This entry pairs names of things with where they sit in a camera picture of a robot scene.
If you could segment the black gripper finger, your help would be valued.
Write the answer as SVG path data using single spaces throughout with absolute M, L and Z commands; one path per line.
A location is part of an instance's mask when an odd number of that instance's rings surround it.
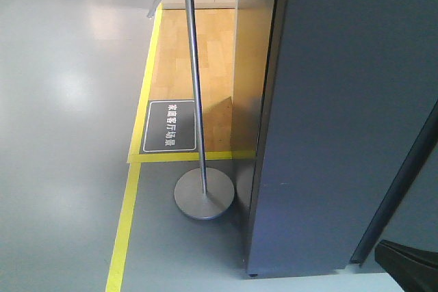
M 374 249 L 375 261 L 403 291 L 437 291 L 437 253 L 388 240 Z

